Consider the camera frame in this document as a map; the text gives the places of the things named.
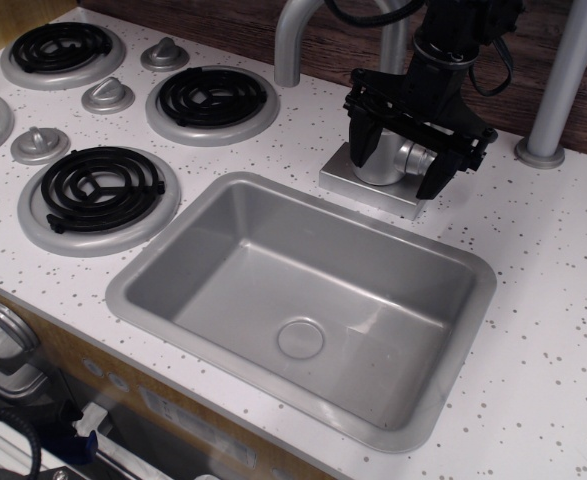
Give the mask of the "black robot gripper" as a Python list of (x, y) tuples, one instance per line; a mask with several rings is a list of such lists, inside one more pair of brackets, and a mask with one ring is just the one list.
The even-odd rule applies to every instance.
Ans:
[(473, 63), (418, 51), (403, 75), (353, 70), (344, 105), (352, 163), (363, 167), (387, 129), (436, 152), (418, 199), (435, 199), (458, 170), (478, 169), (497, 133), (462, 99), (461, 87)]

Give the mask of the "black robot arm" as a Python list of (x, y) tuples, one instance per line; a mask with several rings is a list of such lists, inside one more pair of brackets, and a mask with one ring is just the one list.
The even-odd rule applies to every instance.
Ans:
[(464, 80), (474, 79), (483, 45), (493, 45), (506, 68), (513, 61), (502, 37), (516, 29), (520, 1), (429, 1), (413, 36), (404, 74), (355, 69), (345, 100), (350, 117), (350, 160), (356, 169), (372, 161), (384, 131), (409, 144), (407, 155), (434, 156), (423, 172), (419, 199), (431, 200), (459, 171), (477, 170), (497, 138), (464, 102)]

